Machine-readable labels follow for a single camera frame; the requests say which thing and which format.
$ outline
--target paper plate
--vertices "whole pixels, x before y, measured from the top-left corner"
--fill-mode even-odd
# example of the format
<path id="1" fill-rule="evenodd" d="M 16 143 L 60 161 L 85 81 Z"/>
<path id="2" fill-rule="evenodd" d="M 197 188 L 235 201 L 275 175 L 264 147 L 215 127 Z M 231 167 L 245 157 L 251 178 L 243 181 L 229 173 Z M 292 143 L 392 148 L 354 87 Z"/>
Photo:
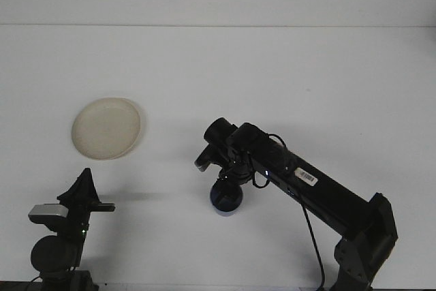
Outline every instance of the paper plate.
<path id="1" fill-rule="evenodd" d="M 138 139 L 141 123 L 135 106 L 123 98 L 103 98 L 76 117 L 72 140 L 77 150 L 93 159 L 113 159 L 128 152 Z"/>

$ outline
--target wire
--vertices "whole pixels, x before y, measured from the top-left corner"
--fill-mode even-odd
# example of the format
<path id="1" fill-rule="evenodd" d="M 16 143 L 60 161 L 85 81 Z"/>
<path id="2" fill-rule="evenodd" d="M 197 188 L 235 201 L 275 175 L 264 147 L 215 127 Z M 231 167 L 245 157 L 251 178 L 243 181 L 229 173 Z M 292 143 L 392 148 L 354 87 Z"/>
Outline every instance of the wire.
<path id="1" fill-rule="evenodd" d="M 257 184 L 255 176 L 254 176 L 256 171 L 254 170 L 253 161 L 251 160 L 251 154 L 250 153 L 248 154 L 248 160 L 249 160 L 250 167 L 251 167 L 251 182 L 253 183 L 253 185 L 255 187 L 257 187 L 258 189 L 263 189 L 264 187 L 267 187 L 268 184 L 270 184 L 270 180 L 268 180 L 268 179 L 266 180 L 264 185 L 258 185 Z"/>
<path id="2" fill-rule="evenodd" d="M 27 282 L 26 288 L 23 291 L 27 291 L 27 289 L 29 289 L 29 286 L 32 284 L 32 282 L 34 282 L 36 279 L 39 279 L 39 278 L 40 278 L 40 276 L 38 275 L 37 277 L 35 277 L 31 281 Z"/>
<path id="3" fill-rule="evenodd" d="M 272 136 L 272 137 L 278 139 L 280 141 L 280 143 L 283 145 L 283 167 L 286 168 L 286 156 L 285 156 L 285 154 L 286 154 L 286 151 L 287 151 L 287 146 L 286 146 L 285 141 L 283 141 L 283 139 L 280 136 L 278 136 L 277 134 L 268 134 L 268 136 Z M 266 187 L 270 183 L 270 180 L 266 180 L 266 183 L 263 186 L 259 186 L 255 182 L 255 179 L 254 179 L 255 170 L 254 170 L 254 167 L 253 167 L 253 162 L 251 160 L 251 155 L 249 155 L 249 163 L 250 163 L 251 169 L 253 171 L 253 173 L 252 173 L 253 185 L 255 187 L 259 188 L 259 189 L 262 189 L 262 188 Z M 324 266 L 322 264 L 320 251 L 319 251 L 318 245 L 316 243 L 315 234 L 313 233 L 312 224 L 311 224 L 311 221 L 309 219 L 309 214 L 307 213 L 306 204 L 305 204 L 304 200 L 302 199 L 302 197 L 300 195 L 300 192 L 297 192 L 297 197 L 300 200 L 300 205 L 301 205 L 302 211 L 305 214 L 305 219 L 306 219 L 306 222 L 307 222 L 307 227 L 309 228 L 309 232 L 310 232 L 311 238 L 312 238 L 313 247 L 315 248 L 316 257 L 318 259 L 318 263 L 320 264 L 321 284 L 318 287 L 318 289 L 316 289 L 316 291 L 324 291 L 324 283 L 326 281 L 326 274 L 324 272 Z"/>

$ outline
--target camera mount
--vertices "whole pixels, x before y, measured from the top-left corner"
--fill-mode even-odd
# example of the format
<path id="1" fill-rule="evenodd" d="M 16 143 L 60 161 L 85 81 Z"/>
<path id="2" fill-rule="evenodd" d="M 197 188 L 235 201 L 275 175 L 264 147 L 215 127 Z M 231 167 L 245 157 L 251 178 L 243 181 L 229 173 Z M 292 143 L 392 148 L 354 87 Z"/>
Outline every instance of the camera mount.
<path id="1" fill-rule="evenodd" d="M 45 236 L 32 249 L 31 263 L 40 272 L 42 291 L 97 291 L 88 271 L 80 265 L 84 241 L 93 211 L 114 211 L 112 203 L 101 203 L 91 170 L 85 168 L 77 181 L 57 197 L 59 204 L 39 204 L 29 213 L 35 224 L 44 224 L 57 235 Z"/>

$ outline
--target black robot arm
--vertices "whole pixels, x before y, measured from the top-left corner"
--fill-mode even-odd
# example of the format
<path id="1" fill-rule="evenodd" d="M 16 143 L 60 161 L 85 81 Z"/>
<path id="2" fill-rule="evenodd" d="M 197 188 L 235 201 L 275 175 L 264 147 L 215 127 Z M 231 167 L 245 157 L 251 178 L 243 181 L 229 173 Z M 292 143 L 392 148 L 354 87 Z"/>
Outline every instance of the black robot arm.
<path id="1" fill-rule="evenodd" d="M 363 200 L 250 123 L 237 127 L 217 119 L 204 139 L 208 146 L 196 166 L 201 171 L 211 163 L 221 166 L 211 192 L 218 209 L 236 208 L 242 200 L 239 185 L 260 173 L 342 236 L 334 249 L 340 267 L 331 290 L 372 290 L 376 272 L 398 239 L 385 197 L 376 193 L 369 202 Z"/>

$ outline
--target label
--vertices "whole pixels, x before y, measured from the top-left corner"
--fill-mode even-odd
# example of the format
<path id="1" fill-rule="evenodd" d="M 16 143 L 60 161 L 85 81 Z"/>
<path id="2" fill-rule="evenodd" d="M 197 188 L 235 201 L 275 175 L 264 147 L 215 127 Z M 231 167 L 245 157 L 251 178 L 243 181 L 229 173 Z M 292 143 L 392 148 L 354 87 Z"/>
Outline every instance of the label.
<path id="1" fill-rule="evenodd" d="M 312 187 L 318 182 L 318 179 L 316 177 L 314 177 L 312 174 L 309 174 L 308 172 L 306 172 L 300 167 L 298 167 L 294 171 L 294 173 L 296 177 L 298 177 L 300 180 L 303 180 L 304 182 L 306 182 Z"/>

